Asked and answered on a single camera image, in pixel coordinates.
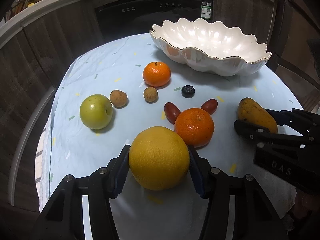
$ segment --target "scalloped bowl rim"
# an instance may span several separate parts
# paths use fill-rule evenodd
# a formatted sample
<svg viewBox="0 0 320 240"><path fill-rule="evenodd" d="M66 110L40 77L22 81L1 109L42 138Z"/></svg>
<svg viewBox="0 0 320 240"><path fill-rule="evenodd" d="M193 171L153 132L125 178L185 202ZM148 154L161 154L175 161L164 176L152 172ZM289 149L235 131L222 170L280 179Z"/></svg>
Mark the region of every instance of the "scalloped bowl rim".
<svg viewBox="0 0 320 240"><path fill-rule="evenodd" d="M153 33L156 33L156 31L154 30L154 25L157 25L157 26L159 26L160 28L162 28L162 27L164 26L164 22L165 22L165 21L171 22L171 23L173 23L173 24L177 24L177 23L179 22L179 20L178 20L176 23L173 23L173 22L170 21L170 20L164 20L164 21L162 22L162 26L159 26L159 25L157 25L157 24L153 24L153 25L152 25L152 30L150 30L149 33L150 33L150 35L152 35L152 37L155 38L156 40L157 40L157 39L161 39L161 40L163 40L164 42L166 42L167 44L169 44L169 45L170 45L172 48L174 48L174 49L179 49L179 50L184 50L184 49L196 49L196 50L199 50L200 52L202 52L203 54L205 54L207 57L212 58L212 59L217 59L217 60L225 60L225 59L229 59L229 58L239 58L239 59L244 60L244 58L243 58L243 57L240 57L240 56L230 56L230 57L224 57L224 58L211 57L211 56L209 56L208 54L206 54L203 50L201 50L201 49L199 49L199 48L196 48L196 47L185 47L185 48L181 49L181 48L179 48L179 47L174 47L174 46L172 46L168 41L166 41L166 39L164 39L164 38L162 38L162 37L156 38L156 37L154 36ZM239 27L237 27L237 26L232 27L232 28L229 28L229 27L226 27L226 26L224 25L224 23L221 22L221 21L215 21L215 22L213 22L213 23L209 23L209 22L206 21L206 23L208 23L208 24L214 24L214 23L216 23L216 22L222 23L223 26L224 26L225 28L228 28L228 29L233 29L233 28L239 29L240 32L241 32L241 34L244 35L244 36L254 36L255 41L256 41L256 44L265 44L265 43L258 43L258 42L257 42L257 37L256 37L254 34L249 34L249 35L243 34L242 30L241 30ZM266 45L266 48L265 48L264 52L267 53L266 51L267 51L267 49L268 49L268 46L267 46L267 44L265 44L265 45ZM254 62L245 61L245 60L244 60L244 61L245 61L246 63L256 64L256 63L259 63L259 62L264 61L264 60L267 60L267 61L268 61L269 58L271 57L271 55L272 55L272 53L270 52L269 56L266 57L266 58L263 57L263 58L261 58L261 59L258 59L258 60L256 60L256 61L254 61Z"/></svg>

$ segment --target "yellow mango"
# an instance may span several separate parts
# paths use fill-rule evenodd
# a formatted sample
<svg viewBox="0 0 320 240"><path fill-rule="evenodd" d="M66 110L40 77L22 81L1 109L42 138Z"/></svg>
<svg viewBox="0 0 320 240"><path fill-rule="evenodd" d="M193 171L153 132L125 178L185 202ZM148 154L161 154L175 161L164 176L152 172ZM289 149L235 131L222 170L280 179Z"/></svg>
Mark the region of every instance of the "yellow mango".
<svg viewBox="0 0 320 240"><path fill-rule="evenodd" d="M266 127L270 133L278 133L276 120L251 98L244 98L240 101L237 117L240 120Z"/></svg>

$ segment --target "label sticker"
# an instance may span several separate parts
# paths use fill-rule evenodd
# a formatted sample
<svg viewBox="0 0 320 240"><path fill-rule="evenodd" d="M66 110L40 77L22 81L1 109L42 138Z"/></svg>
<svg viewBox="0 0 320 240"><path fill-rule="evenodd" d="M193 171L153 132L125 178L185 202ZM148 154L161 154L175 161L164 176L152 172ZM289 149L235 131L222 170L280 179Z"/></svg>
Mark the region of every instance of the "label sticker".
<svg viewBox="0 0 320 240"><path fill-rule="evenodd" d="M201 18L211 19L211 3L202 2Z"/></svg>

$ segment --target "table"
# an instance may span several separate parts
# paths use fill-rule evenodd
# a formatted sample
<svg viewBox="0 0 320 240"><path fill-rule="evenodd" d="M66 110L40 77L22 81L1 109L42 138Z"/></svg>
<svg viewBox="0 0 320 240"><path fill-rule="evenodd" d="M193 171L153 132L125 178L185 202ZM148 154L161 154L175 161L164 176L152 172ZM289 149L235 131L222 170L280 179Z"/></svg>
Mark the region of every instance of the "table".
<svg viewBox="0 0 320 240"><path fill-rule="evenodd" d="M142 71L152 61L167 63L172 76L170 83L158 90L158 101L148 104L143 98L147 86ZM196 90L191 99L181 95L180 88L187 84ZM127 93L128 105L114 108L110 124L102 131L85 127L79 117L82 101L92 94L109 97L114 89ZM68 69L45 127L38 187L40 210L65 175L88 176L106 166L111 158L119 155L124 144L131 144L146 128L159 125L173 129L163 113L166 102L173 102L182 111L200 107L208 99L216 98L219 105L212 115L215 131L210 143L198 150L199 155L228 175L252 174L279 216L284 216L293 205L294 187L255 166L252 162L254 145L234 131L236 109L244 97L250 97L268 109L302 109L286 85L266 66L251 76L221 77L196 72L168 59L153 44L148 33L113 41L87 52ZM299 135L287 126L279 127L279 133ZM130 171L122 194L116 200L110 200L119 237L124 240L197 239L207 203L195 193L189 174L177 187L153 192L142 188ZM86 239L90 239L87 198L84 198L84 229ZM228 237L232 238L231 229Z"/></svg>

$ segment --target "yellow grapefruit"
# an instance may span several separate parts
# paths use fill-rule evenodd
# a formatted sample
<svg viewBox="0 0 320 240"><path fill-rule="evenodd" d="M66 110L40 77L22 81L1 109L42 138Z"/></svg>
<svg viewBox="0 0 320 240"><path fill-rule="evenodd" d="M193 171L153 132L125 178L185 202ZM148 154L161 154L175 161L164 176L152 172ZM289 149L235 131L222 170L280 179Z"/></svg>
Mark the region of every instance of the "yellow grapefruit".
<svg viewBox="0 0 320 240"><path fill-rule="evenodd" d="M176 186L189 169L188 147L174 131L155 126L139 133L129 151L136 181L150 190Z"/></svg>

